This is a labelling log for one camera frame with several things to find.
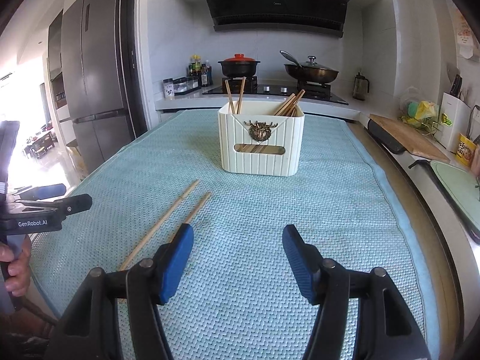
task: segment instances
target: wooden cutting board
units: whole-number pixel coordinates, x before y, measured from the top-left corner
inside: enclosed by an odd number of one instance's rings
[[[426,137],[421,135],[413,127],[402,123],[399,120],[389,119],[387,117],[370,115],[370,119],[394,137],[411,154],[419,157],[428,158],[450,163],[450,160],[440,149],[435,147]]]

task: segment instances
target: refrigerator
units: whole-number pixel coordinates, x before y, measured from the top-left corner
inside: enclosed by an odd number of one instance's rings
[[[147,130],[133,17],[134,0],[76,0],[63,13],[63,84],[89,173]]]

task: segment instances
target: finger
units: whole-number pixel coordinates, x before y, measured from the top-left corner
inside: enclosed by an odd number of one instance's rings
[[[11,249],[7,245],[0,243],[0,261],[9,262],[14,258],[14,253]]]
[[[22,252],[18,259],[8,265],[8,273],[10,276],[17,276],[28,270],[28,257]]]
[[[27,293],[27,291],[28,291],[28,287],[24,287],[22,289],[12,291],[11,294],[15,297],[20,297],[20,296],[25,295]]]
[[[5,288],[8,292],[22,290],[30,285],[30,272],[19,274],[8,278],[5,281]]]
[[[28,235],[25,236],[25,239],[22,243],[22,253],[27,256],[28,261],[30,261],[30,256],[32,255],[32,240]]]

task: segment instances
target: wooden chopstick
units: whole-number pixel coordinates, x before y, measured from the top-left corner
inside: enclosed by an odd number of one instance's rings
[[[193,209],[193,211],[188,214],[187,219],[183,221],[184,223],[190,223],[195,215],[200,211],[200,209],[205,205],[206,201],[212,196],[212,192],[207,192],[202,197],[202,199],[198,202],[197,206]]]
[[[237,104],[237,114],[240,114],[240,110],[242,109],[242,98],[243,98],[243,90],[245,89],[245,80],[247,78],[243,77],[241,81],[241,87],[240,87],[240,96],[238,97],[238,104]]]
[[[226,88],[226,93],[229,94],[230,110],[232,111],[232,114],[236,114],[235,106],[233,105],[233,100],[232,100],[232,92],[230,92],[230,85],[227,79],[225,80],[225,88]]]
[[[192,185],[190,185],[186,190],[185,192],[183,192],[180,197],[175,200],[174,204],[172,204],[172,206],[168,209],[167,212],[165,212],[165,214],[163,214],[163,216],[157,221],[157,223],[155,223],[151,228],[150,230],[148,231],[147,235],[145,235],[145,237],[142,238],[142,240],[140,241],[140,243],[135,247],[135,249],[133,249],[133,252],[130,253],[130,255],[126,258],[126,260],[123,262],[123,264],[120,266],[120,271],[124,271],[126,269],[126,267],[132,262],[132,260],[135,258],[135,256],[138,254],[138,252],[140,251],[140,249],[142,249],[145,244],[150,240],[150,238],[153,237],[153,235],[155,234],[155,232],[157,232],[157,230],[160,228],[160,226],[162,226],[162,224],[169,218],[169,216],[172,214],[172,212],[174,212],[174,210],[180,205],[180,203],[182,203],[186,198],[187,196],[195,189],[195,187],[198,185],[198,183],[200,182],[200,180],[195,180]]]
[[[301,90],[297,96],[295,97],[295,99],[290,103],[290,105],[288,106],[288,108],[285,110],[283,116],[290,116],[291,112],[292,112],[292,109],[295,109],[295,107],[297,106],[297,103],[300,101],[300,99],[303,97],[303,95],[305,94],[305,90]]]
[[[289,106],[290,102],[295,99],[295,94],[292,93],[287,100],[285,100],[282,104],[280,104],[280,107],[277,109],[277,111],[274,113],[274,116],[280,116],[282,115],[287,107]]]

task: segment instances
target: pan handle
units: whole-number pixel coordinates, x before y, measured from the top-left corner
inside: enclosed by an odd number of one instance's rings
[[[296,64],[299,68],[302,68],[302,66],[300,65],[300,62],[297,61],[297,60],[295,59],[295,57],[292,56],[292,54],[289,54],[288,52],[282,51],[282,50],[280,50],[280,54],[282,54],[282,56],[283,56],[285,59],[288,59],[290,62],[293,62],[294,64]]]

